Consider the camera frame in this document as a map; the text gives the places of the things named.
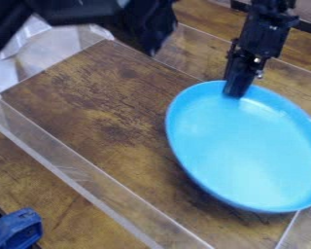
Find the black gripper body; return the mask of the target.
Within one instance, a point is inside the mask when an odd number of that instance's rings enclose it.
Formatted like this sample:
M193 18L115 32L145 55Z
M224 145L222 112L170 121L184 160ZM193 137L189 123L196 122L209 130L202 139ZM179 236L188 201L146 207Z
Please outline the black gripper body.
M250 11L241 37L233 42L229 54L234 59L256 61L261 70L272 57L282 53L290 29L300 23L300 17L285 13Z

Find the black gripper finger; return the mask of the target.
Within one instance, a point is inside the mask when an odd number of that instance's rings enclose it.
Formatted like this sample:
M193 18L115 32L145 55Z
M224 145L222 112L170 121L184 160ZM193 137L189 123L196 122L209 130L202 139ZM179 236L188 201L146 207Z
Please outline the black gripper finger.
M228 81L232 76L232 70L233 70L233 61L234 57L232 54L228 54L228 64L226 64L226 70L225 70L225 76L224 79Z
M226 81L224 93L232 97L244 97L261 71L261 64L254 60L234 59L233 61L232 76Z

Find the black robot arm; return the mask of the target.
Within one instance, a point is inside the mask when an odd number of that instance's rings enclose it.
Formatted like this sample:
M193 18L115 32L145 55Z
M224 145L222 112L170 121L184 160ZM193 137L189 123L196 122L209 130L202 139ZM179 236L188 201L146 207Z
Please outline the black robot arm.
M98 24L133 42L150 56L178 27L174 5L181 0L0 0L0 53L31 16L52 26ZM282 53L300 23L296 0L252 0L241 37L228 53L224 93L241 98L262 77L266 62Z

